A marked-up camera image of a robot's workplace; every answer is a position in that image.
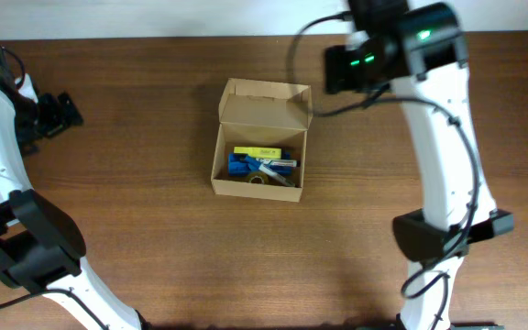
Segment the blue plastic tape dispenser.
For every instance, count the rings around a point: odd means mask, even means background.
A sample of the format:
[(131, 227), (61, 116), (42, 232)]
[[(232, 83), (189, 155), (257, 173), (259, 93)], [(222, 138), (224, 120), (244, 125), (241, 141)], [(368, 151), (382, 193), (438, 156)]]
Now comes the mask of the blue plastic tape dispenser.
[[(243, 158), (244, 154), (230, 153), (228, 155), (227, 172), (229, 176), (245, 177), (259, 170), (259, 166), (249, 164)], [(269, 165), (269, 168), (282, 176), (290, 176), (292, 174), (292, 167)]]

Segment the yellow adhesive tape roll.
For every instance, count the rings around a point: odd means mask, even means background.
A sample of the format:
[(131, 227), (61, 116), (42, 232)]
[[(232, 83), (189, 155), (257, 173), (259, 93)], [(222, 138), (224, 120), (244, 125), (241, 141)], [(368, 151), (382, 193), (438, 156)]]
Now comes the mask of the yellow adhesive tape roll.
[(263, 171), (253, 171), (245, 178), (247, 183), (269, 184), (269, 176)]

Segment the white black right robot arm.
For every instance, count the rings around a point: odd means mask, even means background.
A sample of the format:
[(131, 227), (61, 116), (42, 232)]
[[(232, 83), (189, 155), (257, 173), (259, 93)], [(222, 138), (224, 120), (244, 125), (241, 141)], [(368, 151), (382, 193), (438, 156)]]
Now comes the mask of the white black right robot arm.
[(468, 45), (457, 15), (438, 2), (351, 1), (345, 19), (367, 39), (324, 55), (329, 94), (365, 95), (362, 109), (401, 106), (423, 186), (423, 206), (396, 216), (408, 262), (397, 329), (448, 329), (456, 275), (473, 244), (510, 233), (479, 159), (468, 96)]

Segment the black cap whiteboard marker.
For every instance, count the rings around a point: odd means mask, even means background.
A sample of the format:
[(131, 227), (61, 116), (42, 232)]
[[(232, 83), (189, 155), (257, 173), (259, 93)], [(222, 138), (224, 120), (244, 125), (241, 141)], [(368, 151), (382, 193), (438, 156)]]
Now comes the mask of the black cap whiteboard marker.
[(298, 168), (300, 161), (294, 159), (258, 159), (259, 162), (268, 166)]

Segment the brown cardboard box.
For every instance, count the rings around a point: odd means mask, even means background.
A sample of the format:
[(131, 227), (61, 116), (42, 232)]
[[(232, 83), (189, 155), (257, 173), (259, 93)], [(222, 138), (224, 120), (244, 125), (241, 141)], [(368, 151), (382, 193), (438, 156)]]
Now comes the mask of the brown cardboard box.
[[(219, 107), (211, 183), (219, 195), (296, 202), (301, 200), (308, 130), (313, 119), (312, 89), (308, 85), (230, 79)], [(267, 184), (248, 183), (228, 173), (228, 156), (235, 147), (277, 148), (299, 166), (286, 178), (287, 187), (270, 178)]]

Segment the yellow highlighter black cap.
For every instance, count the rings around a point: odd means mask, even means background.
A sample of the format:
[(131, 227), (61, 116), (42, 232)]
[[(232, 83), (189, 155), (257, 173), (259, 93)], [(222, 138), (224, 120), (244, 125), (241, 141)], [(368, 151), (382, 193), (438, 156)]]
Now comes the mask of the yellow highlighter black cap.
[(282, 157), (281, 148), (234, 147), (233, 152), (236, 154), (245, 154), (252, 158), (279, 160)]

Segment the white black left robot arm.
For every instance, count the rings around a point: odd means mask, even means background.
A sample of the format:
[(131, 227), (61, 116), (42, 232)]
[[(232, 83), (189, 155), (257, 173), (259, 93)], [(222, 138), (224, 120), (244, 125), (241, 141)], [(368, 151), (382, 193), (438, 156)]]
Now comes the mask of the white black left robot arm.
[(43, 296), (87, 329), (147, 329), (140, 312), (94, 272), (73, 219), (28, 178), (24, 156), (83, 118), (67, 93), (40, 93), (26, 72), (15, 76), (7, 62), (12, 54), (0, 45), (0, 281), (27, 293), (0, 310)]

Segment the blue cap whiteboard marker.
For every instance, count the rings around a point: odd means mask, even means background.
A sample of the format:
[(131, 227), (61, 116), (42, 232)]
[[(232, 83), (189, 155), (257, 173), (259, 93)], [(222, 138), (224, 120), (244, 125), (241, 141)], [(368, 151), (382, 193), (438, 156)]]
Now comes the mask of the blue cap whiteboard marker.
[(266, 173), (272, 179), (274, 179), (276, 182), (279, 182), (279, 183), (283, 184), (284, 186), (287, 186), (287, 187), (295, 187), (296, 186), (296, 184), (293, 183), (292, 181), (286, 179), (285, 177), (281, 176), (278, 172), (270, 169), (264, 163), (254, 159), (254, 158), (252, 158), (250, 156), (245, 156), (245, 161), (248, 164), (250, 164), (250, 165), (256, 166), (259, 171), (262, 171), (262, 172)]

